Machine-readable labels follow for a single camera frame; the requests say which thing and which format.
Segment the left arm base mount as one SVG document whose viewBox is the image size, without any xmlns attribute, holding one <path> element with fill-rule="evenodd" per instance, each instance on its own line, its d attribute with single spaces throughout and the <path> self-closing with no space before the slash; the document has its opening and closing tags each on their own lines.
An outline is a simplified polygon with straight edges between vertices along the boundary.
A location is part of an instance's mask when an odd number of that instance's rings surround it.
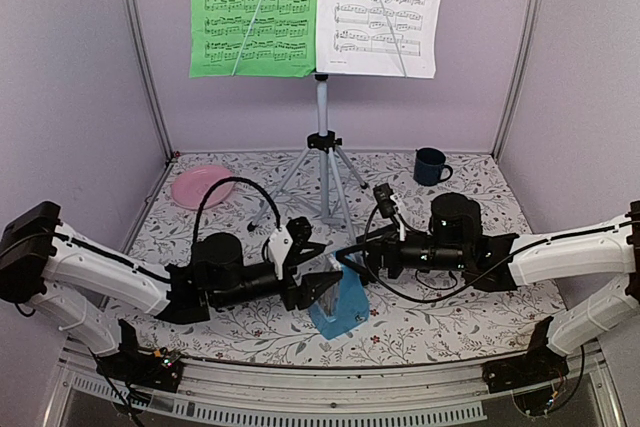
<svg viewBox="0 0 640 427">
<path fill-rule="evenodd" d="M 128 387 L 145 387 L 176 393 L 181 383 L 184 364 L 155 354 L 119 351 L 109 356 L 95 356 L 97 371 L 108 378 L 122 381 Z"/>
</svg>

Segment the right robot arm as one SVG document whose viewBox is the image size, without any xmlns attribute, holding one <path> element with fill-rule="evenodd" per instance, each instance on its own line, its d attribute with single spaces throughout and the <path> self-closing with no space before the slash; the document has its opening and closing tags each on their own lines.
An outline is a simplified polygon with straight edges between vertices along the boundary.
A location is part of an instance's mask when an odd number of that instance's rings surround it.
<svg viewBox="0 0 640 427">
<path fill-rule="evenodd" d="M 517 374 L 537 383 L 556 359 L 639 313 L 639 204 L 590 227 L 547 234 L 484 234 L 477 201 L 445 193 L 431 202 L 425 231 L 409 226 L 391 194 L 376 197 L 375 212 L 391 225 L 366 232 L 340 249 L 337 260 L 367 281 L 380 271 L 397 278 L 404 270 L 457 270 L 464 285 L 483 292 L 508 292 L 539 281 L 610 273 L 612 279 L 577 306 L 536 324 Z"/>
</svg>

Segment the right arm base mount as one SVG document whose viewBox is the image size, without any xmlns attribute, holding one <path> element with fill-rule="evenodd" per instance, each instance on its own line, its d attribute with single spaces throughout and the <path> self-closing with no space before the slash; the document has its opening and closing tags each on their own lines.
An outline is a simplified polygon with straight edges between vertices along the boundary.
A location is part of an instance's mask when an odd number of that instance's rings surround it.
<svg viewBox="0 0 640 427">
<path fill-rule="evenodd" d="M 522 389 L 512 396 L 516 408 L 528 417 L 550 413 L 569 373 L 565 357 L 547 351 L 529 352 L 485 362 L 482 379 L 490 393 Z"/>
</svg>

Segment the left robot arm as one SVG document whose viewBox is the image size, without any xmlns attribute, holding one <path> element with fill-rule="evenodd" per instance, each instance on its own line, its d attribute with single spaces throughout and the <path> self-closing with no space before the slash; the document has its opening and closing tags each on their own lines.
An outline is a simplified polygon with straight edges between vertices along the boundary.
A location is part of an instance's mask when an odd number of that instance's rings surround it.
<svg viewBox="0 0 640 427">
<path fill-rule="evenodd" d="M 300 264 L 325 250 L 311 241 L 304 217 L 275 229 L 265 260 L 247 265 L 238 237 L 214 233 L 196 241 L 184 266 L 127 256 L 78 233 L 43 201 L 11 221 L 1 234 L 1 298 L 47 316 L 60 331 L 84 343 L 128 381 L 148 373 L 135 329 L 114 320 L 85 291 L 120 300 L 162 322 L 206 322 L 212 309 L 278 297 L 286 310 L 304 310 L 343 277 L 339 270 L 299 276 Z"/>
</svg>

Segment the blue metronome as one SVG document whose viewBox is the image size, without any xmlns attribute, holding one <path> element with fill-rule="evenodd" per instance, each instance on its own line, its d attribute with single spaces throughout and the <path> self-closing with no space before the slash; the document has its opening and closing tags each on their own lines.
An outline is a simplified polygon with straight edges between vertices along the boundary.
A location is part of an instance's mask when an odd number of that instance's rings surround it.
<svg viewBox="0 0 640 427">
<path fill-rule="evenodd" d="M 342 278 L 308 308 L 308 313 L 318 332 L 332 340 L 368 320 L 369 300 L 359 274 L 340 263 L 335 253 L 327 257 L 324 272 L 340 272 Z"/>
</svg>

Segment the green sheet music page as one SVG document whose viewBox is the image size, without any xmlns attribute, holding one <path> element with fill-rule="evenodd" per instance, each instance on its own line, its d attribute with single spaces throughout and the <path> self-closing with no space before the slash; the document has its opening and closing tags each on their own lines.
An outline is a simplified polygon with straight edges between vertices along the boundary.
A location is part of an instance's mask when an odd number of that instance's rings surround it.
<svg viewBox="0 0 640 427">
<path fill-rule="evenodd" d="M 190 76 L 311 74 L 316 6 L 317 0 L 191 0 Z"/>
</svg>

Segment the light blue music stand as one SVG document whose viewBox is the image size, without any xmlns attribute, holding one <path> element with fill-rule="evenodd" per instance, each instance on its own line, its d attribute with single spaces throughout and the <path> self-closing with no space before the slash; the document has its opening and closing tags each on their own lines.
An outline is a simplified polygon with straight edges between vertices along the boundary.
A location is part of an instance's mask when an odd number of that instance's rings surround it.
<svg viewBox="0 0 640 427">
<path fill-rule="evenodd" d="M 320 202 L 317 213 L 322 222 L 328 225 L 341 225 L 352 228 L 348 202 L 339 173 L 341 167 L 348 165 L 341 142 L 330 129 L 328 119 L 328 80 L 333 74 L 323 74 L 315 70 L 307 75 L 313 76 L 316 84 L 317 125 L 318 129 L 310 135 L 306 152 L 316 153 L 319 157 Z"/>
</svg>

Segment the white sheet music page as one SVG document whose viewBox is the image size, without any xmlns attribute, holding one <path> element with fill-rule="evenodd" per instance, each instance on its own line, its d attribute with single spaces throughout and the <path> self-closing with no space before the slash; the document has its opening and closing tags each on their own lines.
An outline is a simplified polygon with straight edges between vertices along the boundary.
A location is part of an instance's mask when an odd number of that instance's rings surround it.
<svg viewBox="0 0 640 427">
<path fill-rule="evenodd" d="M 440 2 L 317 0 L 317 72 L 433 78 Z"/>
</svg>

